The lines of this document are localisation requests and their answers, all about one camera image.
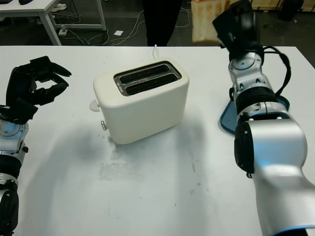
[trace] white paper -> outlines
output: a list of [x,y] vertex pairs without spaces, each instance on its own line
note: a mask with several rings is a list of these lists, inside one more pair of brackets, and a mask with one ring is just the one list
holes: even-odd
[[117,30],[115,33],[114,33],[114,35],[117,35],[117,36],[120,36],[120,35],[122,35],[123,34],[123,31],[121,31],[121,30]]

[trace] black cable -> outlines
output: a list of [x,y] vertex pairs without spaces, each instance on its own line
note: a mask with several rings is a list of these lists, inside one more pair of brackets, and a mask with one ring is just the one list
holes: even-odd
[[[88,32],[99,32],[99,30],[90,30],[90,31],[81,32],[81,33],[88,33]],[[104,43],[107,42],[108,37],[109,37],[108,34],[107,34],[107,30],[104,31],[103,33],[97,35],[97,37],[99,37],[99,36],[103,36],[104,34],[107,35],[106,39],[105,39],[104,41],[102,41],[102,42],[100,42],[100,43],[96,43],[96,44],[85,44],[85,43],[83,42],[83,40],[80,40],[80,38],[83,38],[83,39],[85,39],[87,42],[89,42],[89,41],[90,41],[92,38],[94,38],[94,37],[91,37],[89,40],[87,40],[86,38],[80,37],[80,36],[78,36],[78,35],[74,35],[74,36],[78,36],[78,37],[79,37],[79,38],[76,39],[76,41],[79,42],[79,43],[81,43],[83,46],[102,46]]]
[[71,23],[75,24],[75,21],[72,21],[71,19],[67,18],[66,16],[67,16],[67,15],[64,15],[64,16],[61,16],[61,17],[56,17],[56,18],[58,18],[58,20],[59,20],[59,24],[62,25],[60,19],[68,20],[68,21],[70,21]]
[[71,1],[73,3],[74,9],[75,9],[75,13],[77,14],[77,22],[76,22],[76,24],[78,24],[79,23],[79,14],[78,14],[78,11],[77,11],[77,7],[75,6],[74,1],[73,0],[71,0]]
[[70,0],[70,6],[69,7],[70,7],[70,11],[71,11],[72,15],[75,16],[75,14],[72,10],[72,0]]
[[282,52],[280,52],[278,49],[276,49],[275,47],[272,46],[266,46],[264,47],[264,51],[266,49],[272,49],[274,50],[274,52],[264,52],[264,53],[272,53],[272,54],[278,54],[282,60],[282,62],[284,63],[285,67],[286,67],[286,74],[285,74],[285,78],[284,78],[284,82],[282,84],[282,86],[280,87],[280,89],[276,92],[276,96],[280,96],[280,94],[282,93],[282,91],[284,90],[284,88],[287,86],[287,84],[290,81],[291,78],[291,66],[290,66],[290,61],[289,58]]

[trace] power strip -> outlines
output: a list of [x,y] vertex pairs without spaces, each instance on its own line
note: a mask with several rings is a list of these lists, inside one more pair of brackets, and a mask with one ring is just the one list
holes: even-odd
[[58,35],[59,36],[66,36],[68,33],[68,29],[60,29]]

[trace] desk leg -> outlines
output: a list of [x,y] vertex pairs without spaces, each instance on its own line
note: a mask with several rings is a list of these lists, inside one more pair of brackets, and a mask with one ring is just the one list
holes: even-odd
[[54,29],[54,25],[51,22],[48,14],[45,12],[39,12],[38,15],[39,15],[43,25],[45,26],[45,29],[48,33],[48,36],[50,37],[51,42],[54,45],[61,45],[61,42],[58,38],[58,35],[56,34],[56,31]]
[[54,29],[56,30],[57,29],[56,28],[56,22],[55,22],[53,15],[51,14],[51,12],[48,13],[48,16],[50,18],[51,23],[53,24]]
[[102,3],[100,0],[96,0],[97,3],[97,9],[100,17],[100,23],[102,24],[103,30],[106,30],[106,24],[105,24],[105,19],[104,19],[104,13],[103,13],[103,8],[102,8]]

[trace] cable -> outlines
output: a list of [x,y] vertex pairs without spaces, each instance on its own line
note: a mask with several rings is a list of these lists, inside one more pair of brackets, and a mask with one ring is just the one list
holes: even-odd
[[72,18],[76,18],[76,19],[77,19],[77,17],[79,18],[79,21],[78,21],[78,23],[79,23],[79,22],[81,22],[80,17],[82,16],[82,14],[79,14],[78,16],[75,16],[75,14],[62,15],[62,14],[58,14],[58,13],[53,13],[53,15],[55,16],[55,17],[54,17],[55,19],[58,19],[58,20],[59,20],[59,23],[60,23],[60,24],[62,24],[61,21],[60,21],[60,19],[67,19],[67,20],[69,20],[69,21],[71,22],[71,24],[75,24],[75,21],[72,21],[71,19],[72,19]]
[[186,25],[186,26],[175,26],[175,27],[177,27],[177,28],[184,28],[184,27],[190,26],[189,11],[186,11],[186,10],[185,10],[185,11],[183,11],[183,12],[187,12],[187,18],[188,18],[189,24]]
[[99,36],[101,36],[101,35],[104,35],[104,34],[107,34],[107,31],[105,31],[105,32],[103,32],[103,33],[101,33],[101,34],[99,34],[99,35],[97,35],[97,36],[94,36],[93,38],[89,39],[89,41],[88,41],[89,46],[100,46],[100,45],[106,44],[106,43],[108,42],[108,40],[109,40],[109,35],[108,35],[108,34],[107,34],[107,39],[106,39],[106,41],[105,41],[104,43],[99,43],[99,44],[94,44],[94,45],[91,45],[91,44],[90,44],[90,41],[91,41],[92,39],[95,39],[95,38],[97,38],[97,37],[99,37]]
[[[76,17],[69,17],[69,16],[67,16],[67,20],[69,20],[72,24],[78,24],[79,22],[81,22],[81,19],[79,18],[80,16],[79,15],[77,15]],[[71,20],[71,18],[76,18],[77,21],[74,22],[74,21]]]
[[73,12],[73,10],[72,10],[72,4],[73,4],[74,9],[75,9],[75,12],[76,12],[76,14],[77,14],[77,17],[76,17],[76,18],[77,18],[76,24],[78,24],[78,22],[79,22],[78,11],[77,11],[77,8],[76,8],[76,6],[75,6],[74,1],[73,1],[73,0],[70,0],[70,10],[71,10],[71,13],[74,15],[74,12]]
[[64,36],[62,36],[64,39],[78,39],[84,46],[88,46],[89,42],[87,41],[86,38],[83,37],[79,37],[75,32],[73,32],[72,30],[68,29],[69,32],[71,32],[72,34],[74,34],[76,36],[76,38],[65,38]]
[[182,10],[185,10],[185,11],[190,11],[190,12],[191,12],[191,9],[185,9],[185,8],[182,8],[182,7],[181,7],[181,9],[182,9]]
[[285,78],[284,78],[284,82],[282,84],[282,86],[280,87],[280,89],[276,92],[276,96],[280,96],[280,94],[282,93],[282,91],[284,90],[284,88],[287,86],[287,84],[290,82],[290,78],[291,78],[291,66],[290,66],[290,61],[289,58],[283,54],[282,52],[280,52],[277,48],[272,47],[272,46],[266,46],[264,47],[264,51],[267,49],[272,49],[274,50],[273,52],[267,51],[264,53],[272,53],[272,54],[278,54],[282,60],[282,62],[284,63],[285,67],[286,67],[286,74],[285,74]]
[[140,22],[140,23],[138,24],[136,33],[131,37],[131,34],[132,34],[133,31],[135,30],[135,28],[136,28],[136,26],[137,26],[137,23],[138,23],[138,21],[139,21],[140,14],[141,14],[142,12],[143,12],[143,10],[139,12],[138,18],[137,18],[137,21],[136,21],[136,24],[134,24],[134,27],[133,27],[132,31],[130,32],[130,34],[129,34],[126,38],[116,38],[116,39],[113,39],[113,40],[111,40],[111,41],[108,41],[107,43],[110,43],[110,42],[113,42],[113,41],[116,41],[116,40],[122,40],[122,39],[123,39],[122,42],[120,42],[120,43],[118,43],[118,44],[112,45],[112,46],[117,46],[117,45],[120,45],[120,44],[122,44],[123,42],[125,42],[127,39],[134,37],[134,36],[136,35],[136,33],[138,32],[139,25],[140,25],[142,22],[145,22],[145,21],[142,21],[142,22]]
[[153,52],[152,52],[153,59],[156,59],[154,53],[156,53],[157,58],[159,58],[158,46],[156,44],[154,45]]
[[133,36],[130,37],[130,34],[129,34],[129,36],[128,36],[127,38],[116,38],[116,39],[113,39],[113,40],[111,40],[111,41],[108,41],[107,43],[110,43],[110,42],[113,42],[113,41],[116,41],[116,40],[120,40],[120,39],[124,39],[122,42],[112,45],[112,46],[117,46],[117,45],[120,45],[120,44],[122,44],[123,42],[125,42],[127,39],[133,38],[133,37],[138,33],[139,25],[140,25],[141,23],[143,23],[143,22],[145,22],[145,21],[141,21],[141,22],[138,24],[137,30],[136,30],[136,32],[133,34]]

